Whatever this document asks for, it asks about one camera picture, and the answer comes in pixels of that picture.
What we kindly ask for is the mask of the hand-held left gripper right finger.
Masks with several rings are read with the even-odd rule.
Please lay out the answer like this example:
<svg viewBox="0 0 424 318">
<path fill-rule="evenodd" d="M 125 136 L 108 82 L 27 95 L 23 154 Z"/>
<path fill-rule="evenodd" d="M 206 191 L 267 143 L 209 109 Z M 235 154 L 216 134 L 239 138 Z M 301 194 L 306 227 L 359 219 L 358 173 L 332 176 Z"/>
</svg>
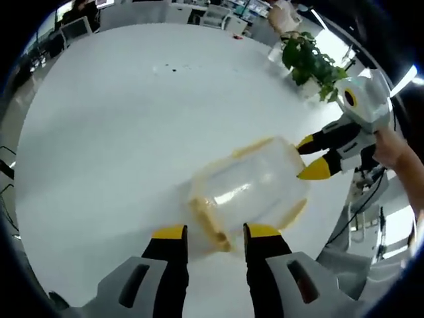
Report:
<svg viewBox="0 0 424 318">
<path fill-rule="evenodd" d="M 302 252 L 292 252 L 270 225 L 245 223 L 246 279 L 256 317 L 340 317 L 335 275 Z"/>
</svg>

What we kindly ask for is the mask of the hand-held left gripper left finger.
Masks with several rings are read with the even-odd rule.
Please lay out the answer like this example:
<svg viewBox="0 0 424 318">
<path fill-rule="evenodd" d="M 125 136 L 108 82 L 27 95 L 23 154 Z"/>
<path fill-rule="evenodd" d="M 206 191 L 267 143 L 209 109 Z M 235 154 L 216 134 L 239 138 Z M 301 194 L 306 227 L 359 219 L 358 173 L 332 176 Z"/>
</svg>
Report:
<svg viewBox="0 0 424 318">
<path fill-rule="evenodd" d="M 141 256 L 132 256 L 103 278 L 96 317 L 181 317 L 189 284 L 187 226 L 153 232 Z"/>
</svg>

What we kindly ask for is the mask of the person's right hand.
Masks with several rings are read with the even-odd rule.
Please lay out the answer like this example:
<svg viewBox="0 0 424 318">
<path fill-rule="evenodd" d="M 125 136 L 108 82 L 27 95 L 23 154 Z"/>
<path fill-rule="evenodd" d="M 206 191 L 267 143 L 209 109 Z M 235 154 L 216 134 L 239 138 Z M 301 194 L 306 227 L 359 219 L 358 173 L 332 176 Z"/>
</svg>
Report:
<svg viewBox="0 0 424 318">
<path fill-rule="evenodd" d="M 373 159 L 386 168 L 394 170 L 401 159 L 410 153 L 408 143 L 391 128 L 378 130 L 375 137 L 376 149 Z"/>
</svg>

